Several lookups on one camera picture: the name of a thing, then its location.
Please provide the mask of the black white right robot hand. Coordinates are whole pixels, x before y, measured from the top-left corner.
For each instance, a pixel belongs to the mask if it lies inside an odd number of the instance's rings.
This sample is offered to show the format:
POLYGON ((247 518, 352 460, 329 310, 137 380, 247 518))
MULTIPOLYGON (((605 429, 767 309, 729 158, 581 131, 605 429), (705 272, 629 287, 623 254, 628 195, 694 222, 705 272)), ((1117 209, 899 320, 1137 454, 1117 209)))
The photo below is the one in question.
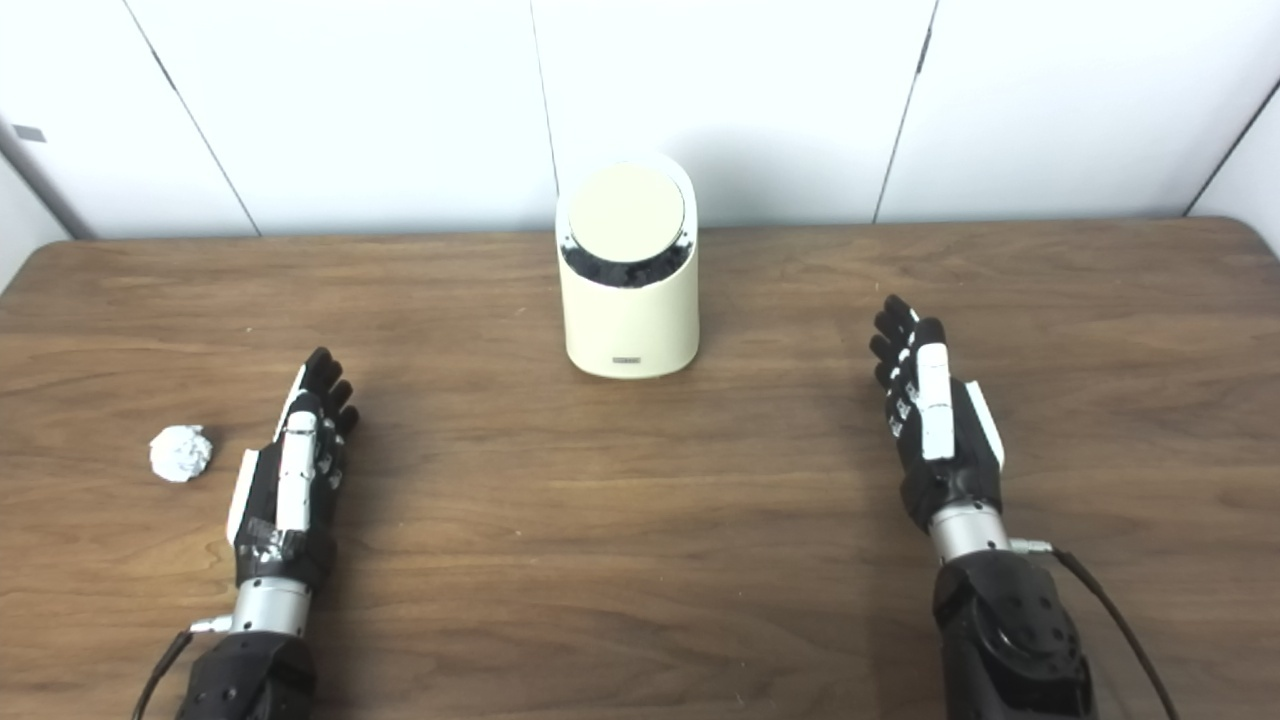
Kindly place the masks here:
POLYGON ((890 295, 874 327, 874 378, 884 391, 908 516, 928 530, 952 505, 1001 510, 1004 443, 980 387, 952 373, 943 323, 890 295))

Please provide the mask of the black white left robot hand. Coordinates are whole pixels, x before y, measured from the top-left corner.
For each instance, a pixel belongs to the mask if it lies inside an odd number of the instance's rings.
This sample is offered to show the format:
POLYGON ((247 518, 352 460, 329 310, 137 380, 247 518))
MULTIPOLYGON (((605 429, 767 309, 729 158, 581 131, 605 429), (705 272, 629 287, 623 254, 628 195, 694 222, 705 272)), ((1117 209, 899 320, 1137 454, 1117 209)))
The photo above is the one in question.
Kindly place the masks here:
POLYGON ((358 423, 353 387, 325 347, 302 365, 270 445, 247 452, 228 515, 236 585, 285 579, 319 592, 337 560, 333 523, 346 441, 358 423))

